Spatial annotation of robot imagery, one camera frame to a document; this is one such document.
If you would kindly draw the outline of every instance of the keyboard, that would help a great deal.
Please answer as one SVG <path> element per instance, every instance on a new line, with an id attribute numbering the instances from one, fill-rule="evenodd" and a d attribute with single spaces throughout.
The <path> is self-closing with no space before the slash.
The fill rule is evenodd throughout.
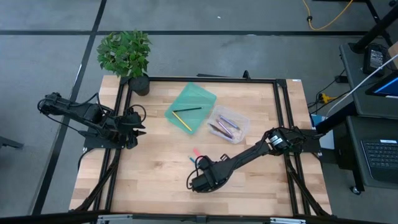
<path id="1" fill-rule="evenodd" d="M 362 140 L 362 147 L 372 178 L 398 184 L 398 140 Z"/>

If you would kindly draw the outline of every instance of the computer monitor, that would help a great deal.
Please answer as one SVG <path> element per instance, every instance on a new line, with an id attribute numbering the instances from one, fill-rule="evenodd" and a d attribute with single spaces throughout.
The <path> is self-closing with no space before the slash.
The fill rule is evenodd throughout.
<path id="1" fill-rule="evenodd" d="M 366 94 L 398 98 L 398 72 L 395 71 L 366 91 Z"/>

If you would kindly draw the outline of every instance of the green leaves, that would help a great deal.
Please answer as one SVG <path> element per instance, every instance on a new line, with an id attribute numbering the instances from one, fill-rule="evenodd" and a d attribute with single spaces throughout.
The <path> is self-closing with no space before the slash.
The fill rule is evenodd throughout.
<path id="1" fill-rule="evenodd" d="M 97 61 L 101 69 L 119 77 L 140 77 L 147 71 L 149 44 L 148 34 L 142 31 L 111 33 L 97 47 Z"/>

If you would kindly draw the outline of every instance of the yellow pencil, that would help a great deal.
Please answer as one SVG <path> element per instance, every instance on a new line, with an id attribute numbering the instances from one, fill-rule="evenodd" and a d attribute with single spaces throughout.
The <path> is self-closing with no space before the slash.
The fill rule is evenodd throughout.
<path id="1" fill-rule="evenodd" d="M 192 129 L 191 129 L 187 124 L 185 124 L 185 122 L 184 122 L 176 113 L 174 113 L 174 111 L 172 111 L 172 113 L 173 113 L 173 115 L 174 115 L 178 120 L 181 121 L 181 123 L 182 123 L 185 127 L 188 128 L 188 130 L 192 131 Z"/>

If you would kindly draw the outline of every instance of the teal plastic tray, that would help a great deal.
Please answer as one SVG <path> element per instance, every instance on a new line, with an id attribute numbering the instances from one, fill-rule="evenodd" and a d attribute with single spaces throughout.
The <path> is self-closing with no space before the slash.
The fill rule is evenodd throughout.
<path id="1" fill-rule="evenodd" d="M 165 112 L 164 116 L 174 125 L 181 128 L 188 134 L 194 134 L 202 121 L 206 118 L 207 114 L 212 109 L 216 102 L 217 96 L 204 90 L 202 87 L 193 83 L 188 83 L 182 92 L 179 94 L 177 99 L 170 105 Z M 173 114 L 172 111 L 184 110 L 189 108 L 202 107 L 199 110 L 181 111 L 175 112 L 184 122 L 187 124 L 192 131 L 188 130 L 181 121 L 179 121 Z"/>

